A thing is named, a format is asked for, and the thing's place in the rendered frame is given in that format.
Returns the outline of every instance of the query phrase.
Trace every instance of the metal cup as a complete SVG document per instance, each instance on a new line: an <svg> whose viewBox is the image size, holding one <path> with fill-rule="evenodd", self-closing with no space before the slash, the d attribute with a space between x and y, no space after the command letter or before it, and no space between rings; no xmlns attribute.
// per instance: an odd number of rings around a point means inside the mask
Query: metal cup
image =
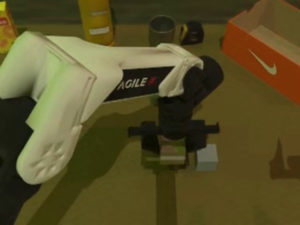
<svg viewBox="0 0 300 225"><path fill-rule="evenodd" d="M149 23L149 44L157 46L160 43L174 41L176 22L169 16L157 15Z"/></svg>

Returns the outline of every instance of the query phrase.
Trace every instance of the yellow snack box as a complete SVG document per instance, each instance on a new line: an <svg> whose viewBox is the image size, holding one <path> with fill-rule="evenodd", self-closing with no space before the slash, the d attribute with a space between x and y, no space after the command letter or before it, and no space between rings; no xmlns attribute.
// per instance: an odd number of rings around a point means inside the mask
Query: yellow snack box
<svg viewBox="0 0 300 225"><path fill-rule="evenodd" d="M18 36L14 20L5 1L0 2L0 53L7 53Z"/></svg>

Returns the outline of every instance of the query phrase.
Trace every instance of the nike swoosh logo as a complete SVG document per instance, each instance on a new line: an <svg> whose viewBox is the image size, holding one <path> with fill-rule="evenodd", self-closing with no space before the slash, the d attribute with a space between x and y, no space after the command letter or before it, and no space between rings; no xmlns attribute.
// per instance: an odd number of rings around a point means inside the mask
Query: nike swoosh logo
<svg viewBox="0 0 300 225"><path fill-rule="evenodd" d="M277 68L275 63L273 64L273 67L269 67L261 58L259 58L253 51L248 49L249 52L256 58L256 60L262 65L262 67L271 75L276 75Z"/></svg>

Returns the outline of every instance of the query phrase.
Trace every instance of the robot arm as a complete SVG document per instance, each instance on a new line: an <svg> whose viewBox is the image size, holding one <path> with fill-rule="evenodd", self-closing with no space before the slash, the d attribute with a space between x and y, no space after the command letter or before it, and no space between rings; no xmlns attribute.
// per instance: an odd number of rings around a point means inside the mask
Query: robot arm
<svg viewBox="0 0 300 225"><path fill-rule="evenodd" d="M222 80L214 60L172 44L106 47L23 33L0 67L1 119L11 131L0 139L0 198L12 205L0 205L0 224L11 223L40 184L67 165L82 123L101 104L159 95L159 109L169 113L162 134L174 138L182 117Z"/></svg>

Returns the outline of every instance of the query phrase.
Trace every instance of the small white box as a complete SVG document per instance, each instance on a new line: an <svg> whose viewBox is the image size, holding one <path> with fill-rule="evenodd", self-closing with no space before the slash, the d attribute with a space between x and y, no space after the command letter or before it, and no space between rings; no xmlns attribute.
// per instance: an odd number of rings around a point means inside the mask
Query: small white box
<svg viewBox="0 0 300 225"><path fill-rule="evenodd" d="M196 153L196 170L200 172L215 171L218 165L217 146L207 144L206 148Z"/></svg>

